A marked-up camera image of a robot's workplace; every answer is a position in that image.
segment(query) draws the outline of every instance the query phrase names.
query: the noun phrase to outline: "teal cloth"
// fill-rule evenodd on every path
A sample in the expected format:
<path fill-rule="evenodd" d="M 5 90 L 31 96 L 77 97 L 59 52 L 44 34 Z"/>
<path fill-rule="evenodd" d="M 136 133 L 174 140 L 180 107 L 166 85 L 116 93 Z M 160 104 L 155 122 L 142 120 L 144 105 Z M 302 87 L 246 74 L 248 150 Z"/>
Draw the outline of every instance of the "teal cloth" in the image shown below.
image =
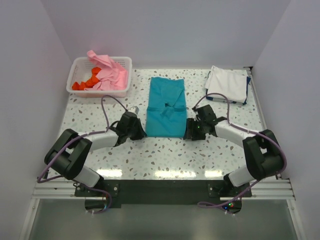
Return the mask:
<path fill-rule="evenodd" d="M 187 124 L 185 81 L 152 77 L 145 131 L 148 137 L 182 138 Z"/>

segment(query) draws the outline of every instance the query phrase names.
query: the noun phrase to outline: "speckled countertop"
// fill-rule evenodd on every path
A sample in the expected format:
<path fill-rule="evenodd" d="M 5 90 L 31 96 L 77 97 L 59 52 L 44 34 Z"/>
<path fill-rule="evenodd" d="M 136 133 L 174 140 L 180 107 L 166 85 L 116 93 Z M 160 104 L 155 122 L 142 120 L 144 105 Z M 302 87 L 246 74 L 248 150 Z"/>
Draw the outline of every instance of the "speckled countertop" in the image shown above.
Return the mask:
<path fill-rule="evenodd" d="M 230 70 L 247 75 L 246 70 Z M 149 86 L 151 77 L 184 79 L 187 115 L 195 116 L 191 108 L 205 94 L 204 84 L 209 69 L 134 69 L 131 86 L 126 97 L 119 100 L 128 108 L 139 107 L 143 127 L 146 124 Z M 112 123 L 119 120 L 123 108 L 113 99 L 106 99 L 105 108 Z M 200 106 L 210 104 L 217 117 L 226 116 L 227 104 L 203 100 Z M 251 86 L 248 88 L 247 105 L 232 104 L 231 121 L 253 130 L 262 130 Z M 106 121 L 99 98 L 69 96 L 61 134 L 71 128 L 77 132 L 104 130 Z M 245 164 L 243 149 L 228 140 L 207 136 L 203 141 L 184 141 L 181 138 L 145 138 L 127 140 L 113 148 L 102 148 L 90 152 L 85 165 L 97 171 L 105 179 L 222 179 Z M 50 170 L 48 177 L 57 173 Z"/>

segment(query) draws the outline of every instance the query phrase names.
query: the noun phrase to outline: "folded white towel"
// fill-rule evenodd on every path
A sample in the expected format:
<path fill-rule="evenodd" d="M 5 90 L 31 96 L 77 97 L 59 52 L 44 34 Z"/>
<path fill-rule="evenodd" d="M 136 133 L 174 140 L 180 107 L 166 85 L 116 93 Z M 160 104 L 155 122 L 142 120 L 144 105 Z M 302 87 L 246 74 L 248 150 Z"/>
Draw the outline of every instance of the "folded white towel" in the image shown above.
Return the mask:
<path fill-rule="evenodd" d="M 208 94 L 223 94 L 230 101 L 244 103 L 247 99 L 247 76 L 229 72 L 216 66 L 212 66 L 204 87 Z M 211 95 L 210 97 L 224 99 L 219 95 Z"/>

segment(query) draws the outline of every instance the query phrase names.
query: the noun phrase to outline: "cable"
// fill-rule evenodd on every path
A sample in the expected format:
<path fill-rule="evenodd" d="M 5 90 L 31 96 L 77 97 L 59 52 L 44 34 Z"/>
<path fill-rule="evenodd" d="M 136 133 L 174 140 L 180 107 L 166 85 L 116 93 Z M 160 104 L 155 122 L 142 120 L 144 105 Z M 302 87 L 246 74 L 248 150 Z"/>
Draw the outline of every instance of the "cable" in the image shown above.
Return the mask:
<path fill-rule="evenodd" d="M 44 168 L 44 170 L 40 173 L 40 175 L 37 177 L 37 180 L 36 182 L 38 184 L 42 184 L 42 183 L 45 183 L 45 182 L 48 182 L 48 181 L 51 181 L 53 179 L 57 179 L 57 178 L 61 178 L 62 176 L 59 175 L 59 176 L 54 176 L 54 177 L 51 177 L 51 178 L 48 178 L 48 179 L 43 179 L 42 178 L 44 177 L 44 175 L 46 174 L 46 172 L 49 170 L 49 168 L 51 168 L 51 166 L 55 163 L 55 161 L 58 159 L 58 157 L 67 149 L 67 147 L 69 147 L 72 143 L 74 143 L 75 141 L 81 139 L 81 138 L 84 138 L 86 136 L 89 136 L 89 135 L 94 135 L 94 134 L 103 134 L 105 133 L 106 131 L 93 131 L 93 132 L 89 132 L 89 133 L 85 133 L 85 134 L 82 134 L 80 136 L 77 136 L 75 138 L 73 138 L 71 141 L 69 141 L 66 145 L 63 146 L 63 148 L 60 149 L 60 151 L 58 151 L 58 153 L 53 157 L 53 159 L 48 163 L 48 165 Z"/>
<path fill-rule="evenodd" d="M 229 101 L 229 99 L 228 99 L 225 95 L 223 95 L 223 94 L 221 94 L 221 93 L 217 93 L 217 92 L 208 93 L 208 94 L 206 94 L 205 96 L 203 96 L 202 98 L 200 98 L 200 100 L 194 105 L 194 108 L 196 108 L 197 105 L 198 105 L 203 99 L 205 99 L 206 97 L 208 97 L 208 96 L 210 96 L 210 95 L 219 95 L 219 96 L 222 96 L 222 97 L 226 100 L 226 102 L 227 102 L 226 119 L 227 119 L 227 121 L 228 121 L 228 123 L 229 123 L 230 126 L 236 128 L 236 129 L 238 129 L 238 130 L 241 130 L 241 131 L 243 131 L 243 132 L 246 132 L 246 133 L 248 132 L 248 133 L 250 133 L 250 134 L 258 135 L 258 136 L 260 136 L 260 137 L 268 140 L 269 142 L 271 142 L 271 143 L 279 150 L 280 155 L 281 155 L 281 157 L 282 157 L 282 159 L 283 159 L 283 167 L 282 167 L 282 169 L 281 169 L 280 171 L 278 171 L 276 174 L 282 173 L 282 172 L 286 169 L 286 167 L 287 167 L 287 158 L 286 158 L 286 155 L 285 155 L 284 151 L 281 149 L 281 147 L 280 147 L 275 141 L 273 141 L 271 138 L 269 138 L 269 137 L 261 134 L 260 132 L 251 131 L 251 130 L 248 130 L 248 129 L 246 129 L 246 128 L 243 128 L 243 127 L 240 127 L 240 126 L 237 126 L 237 125 L 231 123 L 231 122 L 230 122 L 230 101 Z M 207 201 L 200 201 L 200 202 L 197 203 L 197 205 L 198 205 L 200 208 L 205 208 L 205 209 L 223 207 L 223 206 L 225 206 L 225 205 L 227 205 L 227 204 L 229 204 L 229 203 L 237 200 L 237 198 L 242 197 L 247 191 L 249 191 L 249 190 L 250 190 L 254 185 L 256 185 L 258 182 L 260 182 L 260 181 L 259 181 L 259 180 L 256 180 L 254 183 L 252 183 L 250 186 L 248 186 L 245 190 L 243 190 L 242 192 L 240 192 L 237 196 L 235 196 L 235 197 L 232 198 L 231 200 L 226 201 L 226 202 L 224 202 L 224 203 L 221 203 L 221 204 L 213 204 L 213 203 L 207 202 Z"/>
<path fill-rule="evenodd" d="M 58 179 L 58 178 L 62 178 L 62 175 L 58 175 L 58 176 L 53 176 L 53 177 L 50 177 L 50 178 L 47 178 L 47 179 L 42 179 L 44 177 L 44 175 L 46 174 L 46 172 L 51 168 L 51 166 L 55 163 L 55 161 L 58 159 L 58 157 L 67 149 L 67 147 L 69 147 L 72 143 L 74 143 L 75 141 L 81 139 L 81 138 L 84 138 L 84 137 L 87 137 L 87 136 L 90 136 L 90 135 L 94 135 L 94 134 L 103 134 L 103 133 L 106 133 L 109 129 L 110 129 L 110 124 L 109 124 L 109 119 L 108 119 L 108 116 L 107 116 L 107 113 L 106 113 L 106 110 L 105 110 L 105 107 L 104 107 L 104 98 L 105 97 L 110 97 L 114 100 L 116 100 L 123 108 L 125 111 L 128 111 L 128 109 L 118 100 L 116 99 L 115 97 L 111 96 L 111 95 L 104 95 L 103 97 L 101 97 L 101 108 L 102 108 L 102 111 L 103 111 L 103 114 L 104 114 L 104 117 L 105 117 L 105 121 L 106 121 L 106 130 L 105 131 L 92 131 L 92 132 L 89 132 L 89 133 L 85 133 L 85 134 L 82 134 L 82 135 L 79 135 L 75 138 L 73 138 L 72 140 L 70 140 L 69 142 L 67 142 L 63 148 L 60 149 L 60 151 L 53 157 L 53 159 L 49 162 L 49 164 L 44 168 L 44 170 L 40 173 L 40 175 L 37 177 L 37 180 L 36 182 L 39 183 L 39 184 L 42 184 L 42 183 L 45 183 L 45 182 L 49 182 L 51 180 L 54 180 L 54 179 Z M 83 183 L 81 183 L 84 187 L 86 187 L 87 189 L 91 190 L 91 191 L 96 191 L 96 192 L 100 192 L 100 193 L 103 193 L 106 195 L 106 197 L 108 196 L 109 197 L 109 204 L 108 206 L 106 206 L 104 209 L 100 210 L 100 211 L 97 211 L 97 212 L 92 212 L 93 214 L 100 214 L 100 213 L 103 213 L 105 212 L 107 209 L 110 208 L 111 204 L 112 204 L 112 197 L 111 195 L 107 192 L 107 191 L 104 191 L 104 190 L 100 190 L 100 189 L 96 189 L 96 188 L 92 188 L 92 187 L 89 187 Z"/>
<path fill-rule="evenodd" d="M 102 96 L 101 97 L 101 107 L 102 107 L 102 111 L 103 111 L 103 114 L 104 114 L 104 117 L 105 117 L 105 120 L 106 120 L 106 128 L 108 129 L 110 127 L 110 124 L 109 124 L 107 113 L 106 113 L 106 110 L 105 110 L 105 107 L 104 107 L 104 98 L 105 97 L 109 97 L 109 98 L 112 98 L 112 99 L 116 100 L 124 108 L 125 111 L 128 111 L 128 109 L 118 99 L 116 99 L 115 97 L 113 97 L 111 95 Z"/>
<path fill-rule="evenodd" d="M 85 188 L 89 189 L 90 191 L 95 191 L 95 192 L 100 192 L 100 193 L 103 193 L 105 194 L 106 197 L 109 198 L 109 204 L 106 205 L 103 209 L 99 210 L 99 211 L 92 211 L 91 213 L 92 214 L 101 214 L 105 211 L 107 211 L 107 209 L 109 209 L 111 207 L 111 204 L 112 204 L 112 197 L 110 195 L 109 192 L 105 191 L 105 190 L 100 190 L 100 189 L 96 189 L 96 188 L 92 188 L 92 187 L 89 187 L 83 183 L 80 183 L 82 186 L 84 186 Z"/>
<path fill-rule="evenodd" d="M 110 127 L 113 127 L 115 124 L 117 124 L 119 121 L 114 121 L 113 123 L 111 123 Z"/>

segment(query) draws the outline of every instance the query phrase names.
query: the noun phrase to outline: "black base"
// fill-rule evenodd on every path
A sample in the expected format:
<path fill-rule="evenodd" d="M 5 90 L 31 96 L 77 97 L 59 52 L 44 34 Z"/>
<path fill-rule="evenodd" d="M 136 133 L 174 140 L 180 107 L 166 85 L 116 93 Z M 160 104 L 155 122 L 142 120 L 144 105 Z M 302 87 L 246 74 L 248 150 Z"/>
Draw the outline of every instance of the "black base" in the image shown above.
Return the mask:
<path fill-rule="evenodd" d="M 223 203 L 222 197 L 235 197 L 249 184 L 234 188 L 228 193 L 218 193 L 223 180 L 104 180 L 104 189 L 112 196 L 112 208 L 122 204 L 196 205 L 205 201 Z M 76 197 L 102 197 L 100 192 L 76 189 Z M 251 197 L 251 191 L 243 197 Z"/>

